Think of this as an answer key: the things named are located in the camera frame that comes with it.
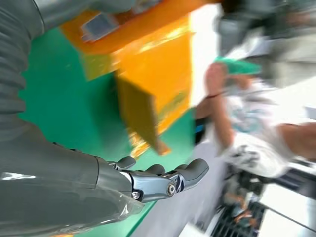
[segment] gray robot arm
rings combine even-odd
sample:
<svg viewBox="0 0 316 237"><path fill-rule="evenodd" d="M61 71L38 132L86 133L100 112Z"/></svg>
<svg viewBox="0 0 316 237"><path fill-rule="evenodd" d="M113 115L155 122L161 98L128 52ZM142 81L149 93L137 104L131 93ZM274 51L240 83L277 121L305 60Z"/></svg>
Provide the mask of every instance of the gray robot arm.
<svg viewBox="0 0 316 237"><path fill-rule="evenodd" d="M58 235L119 221L133 202L170 198L196 185L208 171L195 160L166 173L159 165L129 171L120 162L47 141L22 121L18 92L31 41L88 7L126 11L134 0L2 0L0 2L0 236Z"/></svg>

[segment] human arm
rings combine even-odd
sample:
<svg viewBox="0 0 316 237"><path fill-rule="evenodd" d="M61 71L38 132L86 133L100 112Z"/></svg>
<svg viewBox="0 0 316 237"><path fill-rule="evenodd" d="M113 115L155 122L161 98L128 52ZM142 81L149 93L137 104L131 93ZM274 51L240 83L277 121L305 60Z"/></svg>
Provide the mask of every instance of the human arm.
<svg viewBox="0 0 316 237"><path fill-rule="evenodd" d="M225 65L219 63L210 65L205 76L206 87L210 97L209 105L212 111L212 120L217 137L224 149L231 146L234 141L234 132L225 109L225 98L222 95L225 78Z"/></svg>

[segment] wristband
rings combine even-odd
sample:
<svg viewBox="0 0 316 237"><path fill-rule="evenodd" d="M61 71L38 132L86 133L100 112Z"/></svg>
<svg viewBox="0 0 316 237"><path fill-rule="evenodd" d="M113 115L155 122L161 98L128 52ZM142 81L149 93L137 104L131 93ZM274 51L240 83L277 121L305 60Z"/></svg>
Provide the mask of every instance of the wristband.
<svg viewBox="0 0 316 237"><path fill-rule="evenodd" d="M219 95L222 95L222 93L219 93L219 94L215 94L215 95L208 95L206 97L206 99L212 99L212 98L215 98L217 97Z"/></svg>

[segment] green mat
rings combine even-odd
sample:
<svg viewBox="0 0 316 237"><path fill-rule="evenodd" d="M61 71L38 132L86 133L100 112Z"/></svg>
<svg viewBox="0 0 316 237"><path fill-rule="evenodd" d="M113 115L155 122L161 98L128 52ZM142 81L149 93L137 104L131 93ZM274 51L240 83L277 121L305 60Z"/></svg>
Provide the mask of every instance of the green mat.
<svg viewBox="0 0 316 237"><path fill-rule="evenodd" d="M214 62L225 64L229 75L256 75L261 73L261 66L246 61L217 57Z"/></svg>

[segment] person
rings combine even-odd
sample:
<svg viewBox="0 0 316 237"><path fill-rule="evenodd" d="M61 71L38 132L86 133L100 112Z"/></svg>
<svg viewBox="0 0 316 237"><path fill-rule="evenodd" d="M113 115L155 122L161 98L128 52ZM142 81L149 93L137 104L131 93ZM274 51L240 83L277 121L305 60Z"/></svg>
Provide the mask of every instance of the person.
<svg viewBox="0 0 316 237"><path fill-rule="evenodd" d="M225 90L228 79L235 85ZM316 158L316 123L308 120L304 108L283 101L280 89L256 75L229 76L222 63L207 70L205 86L208 96L198 106L197 116L210 116L207 136L226 163L278 178L296 156Z"/></svg>

